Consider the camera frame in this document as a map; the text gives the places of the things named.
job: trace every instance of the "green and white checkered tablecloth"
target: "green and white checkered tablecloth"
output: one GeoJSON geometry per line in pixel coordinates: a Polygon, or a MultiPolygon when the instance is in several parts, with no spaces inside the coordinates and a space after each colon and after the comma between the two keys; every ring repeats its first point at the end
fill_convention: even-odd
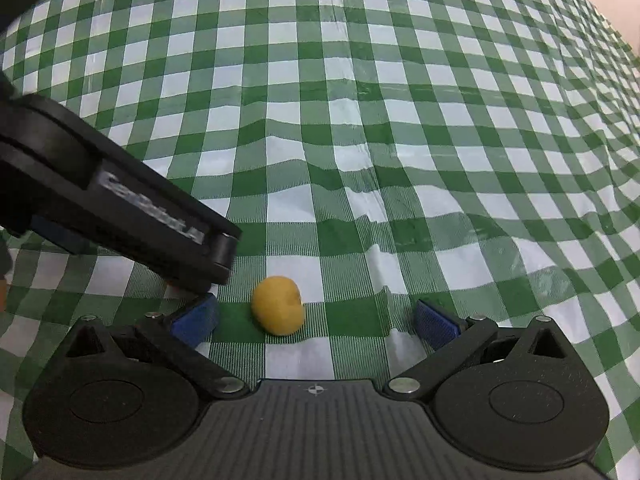
{"type": "MultiPolygon", "coordinates": [[[[243,379],[378,383],[428,351],[417,298],[552,316],[610,408],[595,463],[640,478],[639,62],[585,0],[42,0],[2,40],[64,103],[244,230],[200,350],[243,379]],[[252,323],[265,276],[306,324],[252,323]]],[[[0,470],[33,460],[25,395],[83,314],[182,304],[139,264],[10,240],[0,470]]]]}

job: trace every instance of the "yellow ball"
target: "yellow ball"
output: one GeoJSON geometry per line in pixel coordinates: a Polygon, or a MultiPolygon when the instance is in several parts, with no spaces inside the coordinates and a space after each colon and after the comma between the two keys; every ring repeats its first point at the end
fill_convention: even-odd
{"type": "Polygon", "coordinates": [[[284,276],[270,276],[258,283],[251,311],[262,328],[273,335],[291,335],[305,322],[298,286],[284,276]]]}

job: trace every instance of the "gingham fabric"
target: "gingham fabric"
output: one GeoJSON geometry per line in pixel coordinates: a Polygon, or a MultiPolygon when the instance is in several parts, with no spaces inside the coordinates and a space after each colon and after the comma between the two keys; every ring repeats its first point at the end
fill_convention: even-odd
{"type": "MultiPolygon", "coordinates": [[[[609,403],[595,464],[640,478],[638,59],[585,0],[42,0],[2,42],[64,103],[244,231],[200,347],[259,378],[373,378],[425,357],[412,309],[562,327],[609,403]],[[265,276],[303,329],[253,323],[265,276]]],[[[0,316],[0,468],[21,406],[84,314],[183,304],[139,264],[34,235],[0,316]]]]}

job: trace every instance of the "blue pad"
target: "blue pad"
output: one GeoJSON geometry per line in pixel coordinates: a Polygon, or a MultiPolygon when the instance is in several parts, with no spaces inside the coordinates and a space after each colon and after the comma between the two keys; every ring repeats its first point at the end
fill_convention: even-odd
{"type": "Polygon", "coordinates": [[[436,312],[421,300],[418,300],[415,305],[414,326],[418,336],[434,350],[442,348],[461,333],[460,327],[455,322],[436,312]]]}
{"type": "Polygon", "coordinates": [[[209,337],[219,322],[218,299],[213,294],[207,294],[200,304],[172,323],[170,332],[186,345],[196,348],[209,337]]]}

